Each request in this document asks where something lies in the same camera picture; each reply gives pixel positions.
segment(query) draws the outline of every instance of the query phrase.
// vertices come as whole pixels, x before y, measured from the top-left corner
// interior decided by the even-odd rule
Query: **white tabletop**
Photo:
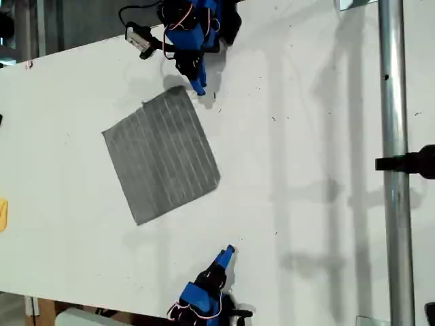
[[[164,316],[228,244],[253,325],[389,319],[377,5],[248,0],[198,99],[123,37],[0,70],[0,290]],[[433,1],[405,1],[410,149],[435,143]],[[162,28],[157,28],[161,35]],[[186,85],[222,175],[142,226],[102,131]],[[435,299],[435,183],[411,177],[417,325]]]

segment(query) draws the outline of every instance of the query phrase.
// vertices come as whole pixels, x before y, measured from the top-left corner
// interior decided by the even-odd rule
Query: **floor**
[[[124,33],[118,10],[125,5],[147,5],[156,0],[61,0],[65,49],[100,41]],[[125,21],[149,26],[159,23],[156,7],[126,10]]]
[[[124,34],[118,11],[126,5],[149,5],[157,0],[0,0],[11,16],[15,35],[0,39],[0,63],[14,65],[47,54],[76,48]],[[129,9],[125,21],[159,24],[156,6]]]

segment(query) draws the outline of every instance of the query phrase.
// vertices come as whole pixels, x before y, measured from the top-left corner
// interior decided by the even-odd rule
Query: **black clamp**
[[[376,159],[376,171],[419,173],[425,179],[435,180],[435,145],[427,145],[418,153],[378,158]]]

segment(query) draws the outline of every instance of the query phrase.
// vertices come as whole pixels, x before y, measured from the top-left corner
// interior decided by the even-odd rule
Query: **gray towel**
[[[143,103],[103,136],[137,225],[218,186],[218,167],[181,86]]]

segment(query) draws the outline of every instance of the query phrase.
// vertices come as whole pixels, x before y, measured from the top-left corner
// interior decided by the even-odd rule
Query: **metal pole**
[[[379,0],[383,155],[408,152],[403,0]],[[414,326],[409,176],[384,172],[391,326]]]

